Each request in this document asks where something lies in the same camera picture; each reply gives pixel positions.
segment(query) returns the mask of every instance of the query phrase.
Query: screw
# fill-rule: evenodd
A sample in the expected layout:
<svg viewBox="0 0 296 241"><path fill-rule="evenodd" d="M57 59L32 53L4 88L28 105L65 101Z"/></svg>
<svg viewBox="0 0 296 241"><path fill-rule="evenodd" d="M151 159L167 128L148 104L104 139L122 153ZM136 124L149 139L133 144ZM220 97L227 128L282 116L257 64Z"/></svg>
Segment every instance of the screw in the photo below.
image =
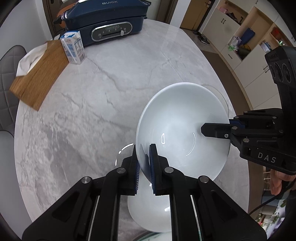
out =
<svg viewBox="0 0 296 241"><path fill-rule="evenodd" d="M165 168L166 173L172 173L173 171L174 171L174 169L172 167L166 167Z"/></svg>
<svg viewBox="0 0 296 241"><path fill-rule="evenodd" d="M84 183L84 184L89 183L90 181L91 181L91 178L90 177L83 177L81 179L81 182Z"/></svg>
<svg viewBox="0 0 296 241"><path fill-rule="evenodd" d="M119 167L119 168L117 168L117 173L125 173L126 172L126 169L124 168L124 167Z"/></svg>
<svg viewBox="0 0 296 241"><path fill-rule="evenodd" d="M208 178L207 176L201 176L201 177L200 177L200 181L201 181L202 183L207 183L207 182L209 181L209 178Z"/></svg>

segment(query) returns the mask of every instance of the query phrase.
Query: shoe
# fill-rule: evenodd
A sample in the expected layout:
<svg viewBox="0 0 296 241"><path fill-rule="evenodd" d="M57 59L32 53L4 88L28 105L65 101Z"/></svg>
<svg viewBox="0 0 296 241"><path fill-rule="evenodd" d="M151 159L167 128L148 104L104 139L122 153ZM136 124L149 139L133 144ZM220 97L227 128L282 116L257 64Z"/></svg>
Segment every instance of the shoe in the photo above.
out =
<svg viewBox="0 0 296 241"><path fill-rule="evenodd" d="M193 32L193 34L197 35L197 36L204 36L203 34L201 34L200 32Z"/></svg>
<svg viewBox="0 0 296 241"><path fill-rule="evenodd" d="M198 36L198 39L199 39L202 43L204 43L204 44L206 44L206 45L210 45L210 43L209 43L209 41L207 40L206 37Z"/></svg>

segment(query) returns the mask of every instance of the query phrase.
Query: white cloth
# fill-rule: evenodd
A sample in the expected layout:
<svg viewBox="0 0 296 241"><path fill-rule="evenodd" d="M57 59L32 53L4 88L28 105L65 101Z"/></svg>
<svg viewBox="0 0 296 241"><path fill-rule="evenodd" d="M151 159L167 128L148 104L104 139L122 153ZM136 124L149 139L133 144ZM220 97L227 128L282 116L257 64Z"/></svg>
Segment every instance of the white cloth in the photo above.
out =
<svg viewBox="0 0 296 241"><path fill-rule="evenodd" d="M16 76L24 76L37 64L47 49L47 43L32 49L27 53L17 66Z"/></svg>

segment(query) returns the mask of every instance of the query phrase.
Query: white ceramic bowl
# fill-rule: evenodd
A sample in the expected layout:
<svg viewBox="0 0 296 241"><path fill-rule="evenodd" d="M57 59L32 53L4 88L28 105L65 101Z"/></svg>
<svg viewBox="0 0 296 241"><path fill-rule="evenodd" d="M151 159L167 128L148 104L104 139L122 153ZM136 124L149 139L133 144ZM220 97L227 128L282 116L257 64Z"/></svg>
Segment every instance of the white ceramic bowl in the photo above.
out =
<svg viewBox="0 0 296 241"><path fill-rule="evenodd" d="M214 180L229 153L230 141L205 137L204 123L229 123L225 109L208 89L193 83L177 83L159 91L147 104L136 132L136 152L150 181L149 145L186 176L206 175Z"/></svg>
<svg viewBox="0 0 296 241"><path fill-rule="evenodd" d="M155 196L142 171L137 194L128 196L128 210L134 221L146 230L156 233L172 230L169 196Z"/></svg>

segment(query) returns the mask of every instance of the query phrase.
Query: white cabinet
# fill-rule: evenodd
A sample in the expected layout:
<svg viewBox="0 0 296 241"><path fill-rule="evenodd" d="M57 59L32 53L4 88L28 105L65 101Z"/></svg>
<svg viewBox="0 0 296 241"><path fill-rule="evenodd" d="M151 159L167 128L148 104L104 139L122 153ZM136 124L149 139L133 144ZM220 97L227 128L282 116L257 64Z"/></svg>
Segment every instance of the white cabinet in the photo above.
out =
<svg viewBox="0 0 296 241"><path fill-rule="evenodd" d="M279 16L279 13L275 10L272 4L267 0L258 0L255 3L255 7L275 22Z"/></svg>
<svg viewBox="0 0 296 241"><path fill-rule="evenodd" d="M296 47L296 41L281 16L277 18L277 20L275 21L275 24L279 27L280 30L282 30L282 32L286 35L286 37L291 41L293 46Z"/></svg>
<svg viewBox="0 0 296 241"><path fill-rule="evenodd" d="M265 54L261 46L257 45L242 63L235 68L234 72L244 88L259 77L260 74L268 70Z"/></svg>
<svg viewBox="0 0 296 241"><path fill-rule="evenodd" d="M274 83L269 70L265 71L256 80L250 83L245 88L245 91L253 108L256 108L257 106L261 105L262 103L276 95L278 93L278 88L277 85Z"/></svg>
<svg viewBox="0 0 296 241"><path fill-rule="evenodd" d="M232 69L235 69L242 62L239 56L233 50L229 51L228 45L224 47L224 49L221 51L221 54Z"/></svg>
<svg viewBox="0 0 296 241"><path fill-rule="evenodd" d="M238 23L215 9L202 33L221 52L238 29Z"/></svg>
<svg viewBox="0 0 296 241"><path fill-rule="evenodd" d="M265 101L261 105L254 108L255 110L268 109L268 108L281 108L281 99L279 93L271 97L269 100Z"/></svg>
<svg viewBox="0 0 296 241"><path fill-rule="evenodd" d="M239 6L241 9L245 10L248 13L251 11L256 1L257 0L230 0L230 2Z"/></svg>

